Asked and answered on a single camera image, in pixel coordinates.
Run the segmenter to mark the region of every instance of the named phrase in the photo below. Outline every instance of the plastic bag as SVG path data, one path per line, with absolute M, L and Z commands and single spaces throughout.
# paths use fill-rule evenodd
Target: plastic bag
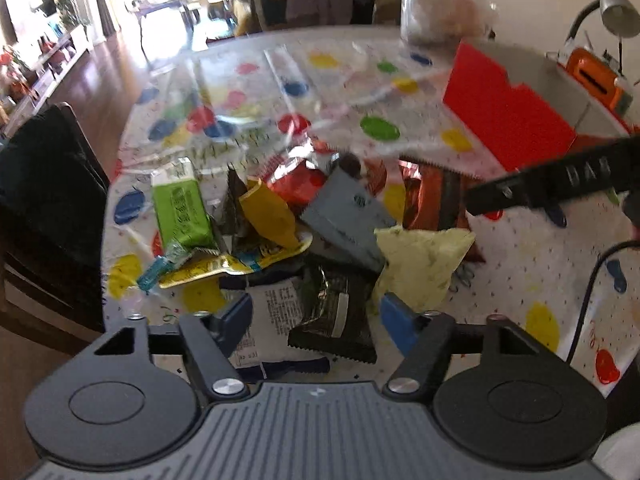
M 482 36 L 495 23 L 488 0 L 402 0 L 400 35 L 411 44 Z

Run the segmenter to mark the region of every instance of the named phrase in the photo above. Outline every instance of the black cable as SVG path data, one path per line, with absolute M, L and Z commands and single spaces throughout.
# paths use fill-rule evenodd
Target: black cable
M 575 349 L 578 346 L 578 342 L 580 341 L 580 333 L 582 332 L 582 326 L 584 325 L 584 318 L 587 315 L 587 309 L 589 307 L 589 301 L 591 299 L 591 293 L 593 292 L 593 285 L 596 282 L 596 276 L 598 275 L 598 271 L 604 262 L 607 261 L 611 256 L 613 256 L 618 251 L 622 251 L 624 249 L 628 249 L 629 247 L 640 247 L 640 240 L 628 240 L 626 242 L 620 242 L 619 244 L 615 244 L 613 247 L 610 247 L 606 251 L 604 251 L 598 261 L 596 262 L 593 270 L 591 271 L 591 276 L 589 277 L 589 283 L 587 284 L 587 289 L 584 291 L 584 299 L 582 300 L 582 306 L 580 307 L 580 314 L 578 315 L 578 324 L 575 327 L 574 340 L 571 341 L 571 348 L 569 348 L 569 355 L 566 357 L 567 364 L 571 364 L 571 360 L 574 358 Z
M 589 5 L 584 7 L 578 15 L 575 17 L 574 22 L 569 29 L 569 34 L 566 36 L 565 42 L 569 40 L 575 40 L 575 35 L 578 34 L 578 29 L 582 25 L 584 19 L 591 14 L 594 10 L 598 10 L 600 8 L 600 0 L 593 0 Z

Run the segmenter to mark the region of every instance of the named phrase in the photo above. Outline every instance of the chair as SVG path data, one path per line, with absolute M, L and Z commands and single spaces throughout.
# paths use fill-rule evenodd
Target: chair
M 0 150 L 0 326 L 75 354 L 87 342 L 6 300 L 4 280 L 103 332 L 100 245 L 109 181 L 67 104 L 27 121 Z

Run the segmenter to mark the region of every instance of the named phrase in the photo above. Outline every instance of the polka dot tablecloth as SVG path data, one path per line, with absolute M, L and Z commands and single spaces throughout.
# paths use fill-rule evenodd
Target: polka dot tablecloth
M 503 173 L 442 105 L 450 54 L 412 50 L 397 34 L 394 28 L 334 27 L 233 40 L 151 80 L 122 136 L 106 209 L 107 327 L 134 308 L 127 287 L 161 254 L 150 172 L 179 156 L 198 170 L 209 210 L 220 204 L 229 167 L 242 177 L 260 174 L 308 138 L 328 149 L 410 156 L 481 178 Z M 486 262 L 458 269 L 442 310 L 470 323 L 506 314 L 564 358 L 598 254 L 628 239 L 630 225 L 613 195 L 563 205 L 559 214 L 565 228 L 522 208 L 470 216 Z M 638 272 L 634 251 L 603 267 L 574 357 L 573 366 L 604 394 L 640 346 Z M 221 298 L 216 283 L 205 279 L 153 291 L 142 311 L 151 323 L 175 322 L 184 312 L 215 310 Z M 401 356 L 377 317 L 370 325 L 375 365 L 332 358 L 327 375 L 298 379 L 385 381 Z M 476 356 L 456 356 L 450 373 L 477 362 Z

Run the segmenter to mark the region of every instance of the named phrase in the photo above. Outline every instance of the circular pad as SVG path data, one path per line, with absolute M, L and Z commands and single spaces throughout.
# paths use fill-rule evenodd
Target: circular pad
M 72 413 L 89 424 L 117 424 L 136 415 L 145 394 L 135 386 L 107 381 L 80 388 L 69 401 Z
M 85 351 L 40 384 L 24 407 L 25 425 L 43 456 L 89 469 L 158 457 L 198 414 L 191 387 L 156 368 L 148 353 Z
M 460 446 L 503 466 L 548 469 L 587 459 L 604 434 L 606 404 L 561 362 L 503 356 L 444 382 L 436 419 Z

